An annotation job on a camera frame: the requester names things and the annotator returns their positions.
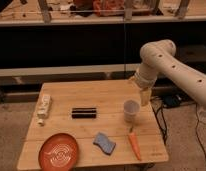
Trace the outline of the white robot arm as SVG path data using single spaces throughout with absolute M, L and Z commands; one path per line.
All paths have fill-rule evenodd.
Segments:
M 206 110 L 206 74 L 178 61 L 175 54 L 176 45 L 169 39 L 144 44 L 142 62 L 130 80 L 141 90 L 149 90 L 161 73 Z

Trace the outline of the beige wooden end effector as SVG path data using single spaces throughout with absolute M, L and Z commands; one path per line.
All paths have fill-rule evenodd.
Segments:
M 152 90 L 150 88 L 141 88 L 140 89 L 140 99 L 141 105 L 146 106 L 151 98 Z

